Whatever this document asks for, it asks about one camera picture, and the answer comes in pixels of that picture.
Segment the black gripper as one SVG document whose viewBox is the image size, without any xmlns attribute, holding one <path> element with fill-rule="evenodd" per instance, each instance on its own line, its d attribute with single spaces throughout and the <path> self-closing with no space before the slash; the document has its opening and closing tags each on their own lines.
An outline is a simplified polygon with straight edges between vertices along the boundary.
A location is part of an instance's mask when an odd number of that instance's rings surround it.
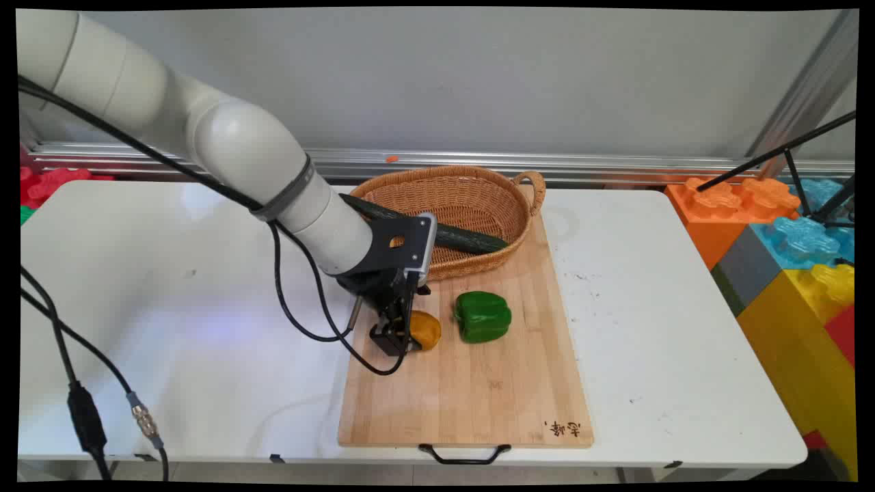
<svg viewBox="0 0 875 492">
<path fill-rule="evenodd" d="M 388 269 L 380 271 L 344 274 L 336 277 L 336 281 L 347 292 L 353 293 L 363 302 L 375 309 L 386 322 L 378 322 L 371 327 L 369 337 L 372 342 L 387 356 L 401 356 L 405 351 L 422 350 L 422 321 L 418 310 L 412 310 L 407 316 L 405 326 L 403 318 L 410 308 L 416 295 L 429 295 L 428 284 L 420 284 L 419 276 L 413 283 L 407 282 L 407 273 L 403 269 Z"/>
</svg>

